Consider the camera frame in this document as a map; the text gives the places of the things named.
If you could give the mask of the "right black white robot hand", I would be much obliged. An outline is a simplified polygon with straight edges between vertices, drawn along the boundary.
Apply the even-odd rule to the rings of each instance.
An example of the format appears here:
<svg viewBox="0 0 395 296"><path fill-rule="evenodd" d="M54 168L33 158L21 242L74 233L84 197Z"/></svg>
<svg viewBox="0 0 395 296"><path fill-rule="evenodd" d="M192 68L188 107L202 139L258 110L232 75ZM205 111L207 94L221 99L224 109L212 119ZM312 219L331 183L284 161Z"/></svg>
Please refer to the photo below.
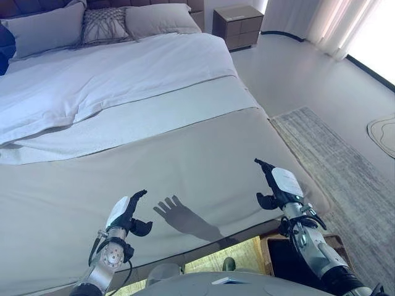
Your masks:
<svg viewBox="0 0 395 296"><path fill-rule="evenodd" d="M300 204L303 201L302 189L295 175L283 168L275 167L263 160L255 158L254 161L260 165L272 195L256 194L259 205L264 210L281 210L287 204Z"/></svg>

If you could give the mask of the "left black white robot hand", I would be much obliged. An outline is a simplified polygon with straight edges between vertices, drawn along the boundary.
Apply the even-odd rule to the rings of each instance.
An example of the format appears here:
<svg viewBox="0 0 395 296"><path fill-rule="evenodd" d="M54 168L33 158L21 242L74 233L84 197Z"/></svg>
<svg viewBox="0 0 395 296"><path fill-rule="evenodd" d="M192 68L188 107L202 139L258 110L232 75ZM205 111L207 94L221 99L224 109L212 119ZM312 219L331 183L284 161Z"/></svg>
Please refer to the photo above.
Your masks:
<svg viewBox="0 0 395 296"><path fill-rule="evenodd" d="M119 237L125 240L129 233L138 237L147 236L152 229L153 222L143 222L133 217L140 198L147 193L143 189L131 197L122 197L113 207L106 222L106 232L120 233Z"/></svg>

